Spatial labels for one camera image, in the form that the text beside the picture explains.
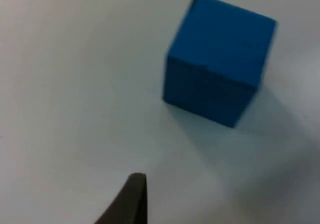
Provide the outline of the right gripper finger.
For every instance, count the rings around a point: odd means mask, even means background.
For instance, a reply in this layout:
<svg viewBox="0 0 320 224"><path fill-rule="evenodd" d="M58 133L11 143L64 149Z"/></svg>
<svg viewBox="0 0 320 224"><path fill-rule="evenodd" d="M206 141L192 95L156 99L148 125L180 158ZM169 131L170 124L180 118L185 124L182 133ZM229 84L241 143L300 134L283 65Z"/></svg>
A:
<svg viewBox="0 0 320 224"><path fill-rule="evenodd" d="M147 178L144 173L128 176L115 199L95 224L147 224Z"/></svg>

